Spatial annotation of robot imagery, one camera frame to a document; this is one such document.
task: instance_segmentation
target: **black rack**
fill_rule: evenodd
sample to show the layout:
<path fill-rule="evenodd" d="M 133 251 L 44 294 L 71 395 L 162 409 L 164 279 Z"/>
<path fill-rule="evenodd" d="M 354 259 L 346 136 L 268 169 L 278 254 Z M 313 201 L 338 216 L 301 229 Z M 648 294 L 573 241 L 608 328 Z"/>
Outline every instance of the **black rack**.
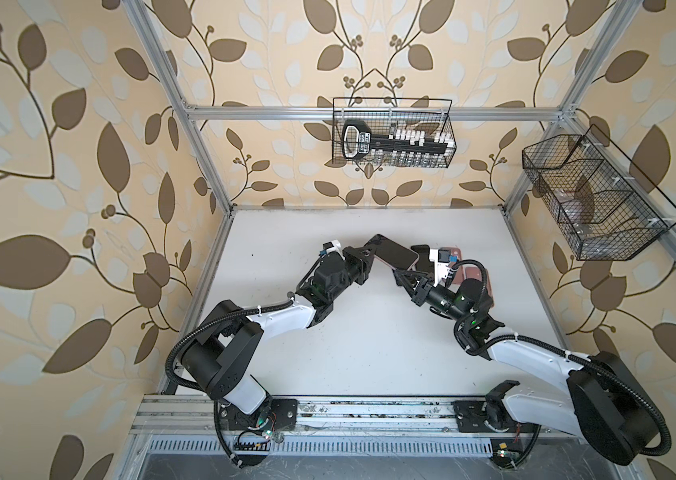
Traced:
<path fill-rule="evenodd" d="M 335 97 L 333 161 L 357 167 L 448 168 L 458 148 L 451 106 L 451 100 L 439 98 Z"/>
<path fill-rule="evenodd" d="M 607 146 L 628 160 L 628 174 L 608 161 Z M 596 125 L 526 147 L 522 168 L 577 260 L 630 260 L 676 225 L 676 204 Z M 656 200 L 670 213 L 657 212 Z"/>

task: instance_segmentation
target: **floral wallpaper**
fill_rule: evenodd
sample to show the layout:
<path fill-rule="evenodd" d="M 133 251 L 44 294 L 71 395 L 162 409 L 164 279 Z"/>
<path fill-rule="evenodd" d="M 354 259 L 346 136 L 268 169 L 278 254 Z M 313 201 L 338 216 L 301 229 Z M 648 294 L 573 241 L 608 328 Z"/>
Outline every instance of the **floral wallpaper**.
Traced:
<path fill-rule="evenodd" d="M 275 121 L 277 129 L 270 129 Z M 246 206 L 495 206 L 522 170 L 538 122 L 453 122 L 449 168 L 379 167 L 332 158 L 326 122 L 200 122 L 229 198 Z"/>
<path fill-rule="evenodd" d="M 0 478 L 113 469 L 208 258 L 152 71 L 114 2 L 0 2 Z"/>
<path fill-rule="evenodd" d="M 608 0 L 145 0 L 184 96 L 314 106 L 319 96 L 554 107 Z"/>
<path fill-rule="evenodd" d="M 676 203 L 676 2 L 643 2 L 578 114 Z M 535 274 L 572 348 L 619 354 L 663 412 L 674 446 L 640 464 L 648 478 L 676 480 L 676 263 L 658 243 L 628 262 L 578 262 L 538 196 L 528 192 L 513 217 Z"/>

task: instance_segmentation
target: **white table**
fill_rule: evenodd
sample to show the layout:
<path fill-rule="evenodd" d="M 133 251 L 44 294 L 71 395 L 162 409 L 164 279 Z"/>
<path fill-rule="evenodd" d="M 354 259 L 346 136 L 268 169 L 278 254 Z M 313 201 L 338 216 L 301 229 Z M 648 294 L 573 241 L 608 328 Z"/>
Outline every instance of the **white table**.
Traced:
<path fill-rule="evenodd" d="M 404 245 L 458 246 L 488 269 L 505 329 L 559 345 L 499 210 L 242 210 L 237 212 L 202 319 L 220 301 L 282 302 L 338 239 L 361 247 L 374 234 Z M 513 367 L 471 357 L 452 321 L 416 306 L 376 260 L 318 326 L 261 344 L 248 370 L 273 395 L 484 395 L 506 379 L 536 383 Z M 198 393 L 180 388 L 178 393 Z"/>

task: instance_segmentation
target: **black wire mesh basket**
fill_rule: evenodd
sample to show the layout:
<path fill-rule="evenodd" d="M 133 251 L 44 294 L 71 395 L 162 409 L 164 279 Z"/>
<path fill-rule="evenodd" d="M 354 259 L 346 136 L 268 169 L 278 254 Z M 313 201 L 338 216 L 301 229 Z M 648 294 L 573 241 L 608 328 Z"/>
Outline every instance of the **black wire mesh basket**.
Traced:
<path fill-rule="evenodd" d="M 628 161 L 627 173 L 607 147 Z M 630 260 L 676 225 L 676 204 L 596 125 L 526 147 L 522 168 L 578 260 Z"/>
<path fill-rule="evenodd" d="M 448 168 L 458 148 L 451 106 L 439 98 L 336 97 L 333 163 Z"/>

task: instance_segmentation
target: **black smartphone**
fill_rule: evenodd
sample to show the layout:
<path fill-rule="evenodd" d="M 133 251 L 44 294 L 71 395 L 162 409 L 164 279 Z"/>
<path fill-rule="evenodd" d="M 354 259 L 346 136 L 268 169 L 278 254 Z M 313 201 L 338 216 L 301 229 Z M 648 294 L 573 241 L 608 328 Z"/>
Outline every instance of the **black smartphone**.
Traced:
<path fill-rule="evenodd" d="M 424 274 L 434 274 L 434 262 L 429 260 L 428 245 L 413 245 L 410 250 L 418 254 L 418 261 L 416 262 L 416 272 L 423 272 Z"/>
<path fill-rule="evenodd" d="M 398 270 L 410 270 L 412 265 L 418 261 L 418 254 L 399 245 L 393 240 L 378 234 L 368 240 L 365 245 L 374 245 L 376 248 L 376 258 L 384 264 Z"/>

